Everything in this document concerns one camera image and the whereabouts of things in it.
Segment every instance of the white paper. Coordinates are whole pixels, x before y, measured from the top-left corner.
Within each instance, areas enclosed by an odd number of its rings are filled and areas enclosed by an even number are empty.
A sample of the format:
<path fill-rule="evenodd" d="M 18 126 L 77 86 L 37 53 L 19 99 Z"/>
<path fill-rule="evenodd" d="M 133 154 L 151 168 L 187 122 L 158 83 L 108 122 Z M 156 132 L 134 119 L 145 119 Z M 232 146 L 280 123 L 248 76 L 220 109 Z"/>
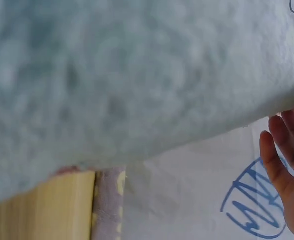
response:
<path fill-rule="evenodd" d="M 266 128 L 263 119 L 128 166 L 123 239 L 294 240 L 259 160 Z"/>

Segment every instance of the fluffy fabric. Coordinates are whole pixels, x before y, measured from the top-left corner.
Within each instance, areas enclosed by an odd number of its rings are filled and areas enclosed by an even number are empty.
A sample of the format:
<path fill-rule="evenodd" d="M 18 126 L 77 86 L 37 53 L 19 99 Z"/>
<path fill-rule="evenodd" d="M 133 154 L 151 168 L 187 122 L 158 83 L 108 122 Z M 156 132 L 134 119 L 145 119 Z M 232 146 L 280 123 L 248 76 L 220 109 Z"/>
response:
<path fill-rule="evenodd" d="M 0 0 L 0 200 L 294 106 L 269 0 Z"/>

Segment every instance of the blue logo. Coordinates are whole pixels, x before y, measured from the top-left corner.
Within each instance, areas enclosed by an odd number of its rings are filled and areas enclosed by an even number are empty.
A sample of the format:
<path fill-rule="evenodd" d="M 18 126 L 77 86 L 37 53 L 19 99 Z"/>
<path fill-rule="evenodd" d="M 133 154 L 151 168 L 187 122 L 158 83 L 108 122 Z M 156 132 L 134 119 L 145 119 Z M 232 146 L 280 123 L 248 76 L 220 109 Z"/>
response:
<path fill-rule="evenodd" d="M 262 239 L 275 239 L 286 228 L 281 199 L 258 158 L 232 183 L 220 211 L 241 229 Z"/>

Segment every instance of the wooden panel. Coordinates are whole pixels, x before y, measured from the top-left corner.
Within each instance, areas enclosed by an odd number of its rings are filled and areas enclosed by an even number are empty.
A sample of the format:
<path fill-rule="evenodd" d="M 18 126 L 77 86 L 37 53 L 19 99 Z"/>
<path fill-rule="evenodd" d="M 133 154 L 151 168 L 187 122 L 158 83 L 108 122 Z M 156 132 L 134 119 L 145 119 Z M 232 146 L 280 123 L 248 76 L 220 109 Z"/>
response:
<path fill-rule="evenodd" d="M 0 203 L 0 240 L 88 240 L 94 173 L 67 174 Z"/>

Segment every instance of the plush material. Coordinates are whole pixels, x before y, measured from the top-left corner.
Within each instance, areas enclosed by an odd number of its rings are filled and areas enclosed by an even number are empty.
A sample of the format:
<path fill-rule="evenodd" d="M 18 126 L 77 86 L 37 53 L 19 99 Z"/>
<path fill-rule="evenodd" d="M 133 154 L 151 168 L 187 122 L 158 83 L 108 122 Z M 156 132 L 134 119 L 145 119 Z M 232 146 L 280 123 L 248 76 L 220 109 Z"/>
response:
<path fill-rule="evenodd" d="M 279 1 L 0 0 L 0 200 L 293 106 Z"/>

